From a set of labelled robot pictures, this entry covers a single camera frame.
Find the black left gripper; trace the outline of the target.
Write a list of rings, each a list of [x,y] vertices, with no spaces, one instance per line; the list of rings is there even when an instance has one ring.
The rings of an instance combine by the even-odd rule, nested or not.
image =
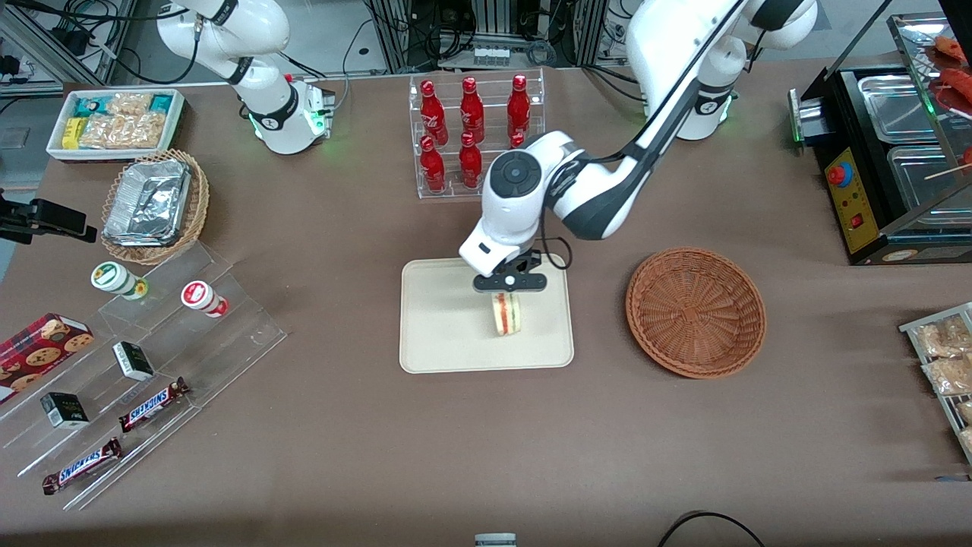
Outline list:
[[[496,305],[495,293],[521,292],[520,305],[525,307],[529,293],[538,293],[548,287],[548,278],[534,271],[541,265],[541,254],[521,254],[510,262],[499,264],[489,277],[473,277],[472,287],[476,292],[490,293],[491,305]]]

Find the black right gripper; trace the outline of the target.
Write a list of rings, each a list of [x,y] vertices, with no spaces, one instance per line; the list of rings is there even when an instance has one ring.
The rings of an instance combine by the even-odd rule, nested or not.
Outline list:
[[[34,198],[29,202],[1,198],[1,239],[31,245],[34,236],[57,235],[94,243],[98,231],[87,225],[87,215],[55,202]]]

